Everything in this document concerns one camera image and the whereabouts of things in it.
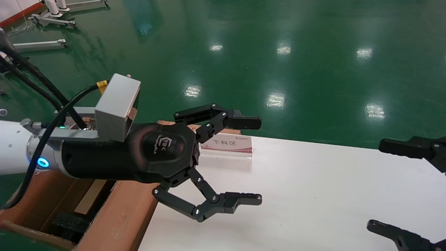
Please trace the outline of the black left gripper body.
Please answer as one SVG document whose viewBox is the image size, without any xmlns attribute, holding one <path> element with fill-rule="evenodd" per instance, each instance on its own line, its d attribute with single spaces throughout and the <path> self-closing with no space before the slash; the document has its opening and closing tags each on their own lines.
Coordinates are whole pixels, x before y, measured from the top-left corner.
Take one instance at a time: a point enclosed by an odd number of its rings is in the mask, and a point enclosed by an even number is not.
<svg viewBox="0 0 446 251">
<path fill-rule="evenodd" d="M 74 178 L 178 184 L 198 164 L 197 146 L 186 124 L 136 124 L 123 142 L 65 141 L 62 167 Z"/>
</svg>

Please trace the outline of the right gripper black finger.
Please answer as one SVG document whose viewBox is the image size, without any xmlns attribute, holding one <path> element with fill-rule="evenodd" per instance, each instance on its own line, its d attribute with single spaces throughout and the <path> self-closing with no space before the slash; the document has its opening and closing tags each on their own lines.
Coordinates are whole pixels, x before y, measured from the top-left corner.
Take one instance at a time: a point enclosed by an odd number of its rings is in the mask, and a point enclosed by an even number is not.
<svg viewBox="0 0 446 251">
<path fill-rule="evenodd" d="M 446 172 L 446 137 L 430 139 L 412 137 L 408 141 L 382 139 L 378 150 L 413 159 L 426 159 L 441 173 Z"/>
<path fill-rule="evenodd" d="M 377 235 L 392 240 L 399 251 L 445 251 L 446 240 L 432 243 L 413 232 L 400 229 L 377 220 L 369 220 L 367 229 Z"/>
</svg>

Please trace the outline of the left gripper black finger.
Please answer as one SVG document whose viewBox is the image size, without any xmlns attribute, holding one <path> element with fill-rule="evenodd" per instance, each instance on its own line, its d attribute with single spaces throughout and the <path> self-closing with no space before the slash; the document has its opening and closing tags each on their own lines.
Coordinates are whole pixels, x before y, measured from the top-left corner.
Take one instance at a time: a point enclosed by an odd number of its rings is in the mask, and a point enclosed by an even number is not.
<svg viewBox="0 0 446 251">
<path fill-rule="evenodd" d="M 244 116 L 239 110 L 226 109 L 216 103 L 203 105 L 174 113 L 174 121 L 186 125 L 204 124 L 196 129 L 198 143 L 205 143 L 223 129 L 259 130 L 262 120 L 259 116 Z"/>
<path fill-rule="evenodd" d="M 202 204 L 193 205 L 168 192 L 171 187 L 187 179 L 190 179 L 205 197 L 205 201 Z M 198 222 L 203 222 L 216 213 L 233 214 L 240 205 L 258 206 L 262 204 L 262 196 L 260 194 L 237 192 L 217 194 L 195 168 L 190 168 L 187 172 L 181 173 L 179 178 L 173 181 L 163 181 L 153 189 L 152 194 L 161 204 Z"/>
</svg>

